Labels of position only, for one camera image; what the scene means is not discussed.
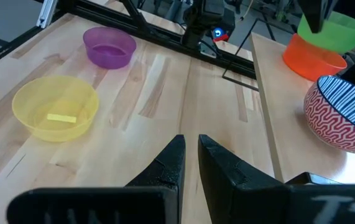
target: patterned bowl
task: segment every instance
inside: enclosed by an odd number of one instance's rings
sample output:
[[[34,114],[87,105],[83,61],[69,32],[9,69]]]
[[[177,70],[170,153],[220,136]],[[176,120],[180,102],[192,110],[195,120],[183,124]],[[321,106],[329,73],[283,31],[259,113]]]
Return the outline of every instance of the patterned bowl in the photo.
[[[355,86],[338,77],[323,76],[304,100],[310,129],[324,142],[355,153]]]

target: wooden table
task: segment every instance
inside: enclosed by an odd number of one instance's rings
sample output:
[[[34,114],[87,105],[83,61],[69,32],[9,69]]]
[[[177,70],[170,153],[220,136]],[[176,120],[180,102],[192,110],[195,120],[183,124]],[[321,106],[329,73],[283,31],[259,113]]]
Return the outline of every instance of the wooden table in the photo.
[[[199,134],[274,176],[258,92],[222,79],[222,68],[137,38],[128,66],[98,68],[82,42],[84,31],[95,26],[66,14],[0,60],[0,223],[10,200],[25,190],[125,185],[176,134],[184,134],[187,144],[183,223],[210,223],[198,170]],[[16,91],[49,75],[78,77],[98,93],[92,127],[76,140],[41,141],[12,114]]]
[[[312,82],[284,64],[286,46],[257,34],[252,44],[275,178],[286,182],[308,171],[355,183],[355,154],[328,146],[308,128],[303,99]]]

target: green bowl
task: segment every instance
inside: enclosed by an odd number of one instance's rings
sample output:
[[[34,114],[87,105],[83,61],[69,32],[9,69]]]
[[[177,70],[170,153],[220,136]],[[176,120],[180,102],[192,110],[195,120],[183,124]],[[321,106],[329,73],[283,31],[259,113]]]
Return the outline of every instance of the green bowl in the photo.
[[[307,42],[337,53],[343,54],[355,48],[355,19],[338,12],[331,13],[317,34],[311,32],[303,15],[297,32]]]

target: blue and white striped rim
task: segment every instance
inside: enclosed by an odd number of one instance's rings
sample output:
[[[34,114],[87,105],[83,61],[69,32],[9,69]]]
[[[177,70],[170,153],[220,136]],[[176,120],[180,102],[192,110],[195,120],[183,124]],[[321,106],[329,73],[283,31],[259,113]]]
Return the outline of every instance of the blue and white striped rim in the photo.
[[[327,102],[355,125],[355,85],[334,76],[319,78],[317,85]]]

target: plastic bowl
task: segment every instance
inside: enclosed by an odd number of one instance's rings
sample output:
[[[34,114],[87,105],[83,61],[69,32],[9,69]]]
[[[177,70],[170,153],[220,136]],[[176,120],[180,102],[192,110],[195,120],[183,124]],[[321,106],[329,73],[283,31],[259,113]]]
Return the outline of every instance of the plastic bowl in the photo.
[[[325,76],[309,89],[304,110],[310,129],[324,142],[355,153],[355,86]]]
[[[347,67],[346,61],[336,52],[311,45],[297,34],[293,35],[282,58],[290,69],[313,82],[322,75],[335,75]]]
[[[355,48],[355,19],[338,12],[331,13],[317,34],[311,32],[306,17],[302,16],[297,32],[307,42],[337,53],[343,54]]]
[[[14,116],[36,137],[63,142],[82,135],[97,112],[97,93],[74,77],[52,76],[25,84],[14,96]]]
[[[136,50],[135,40],[127,33],[108,27],[95,27],[83,34],[88,58],[107,69],[126,66]]]

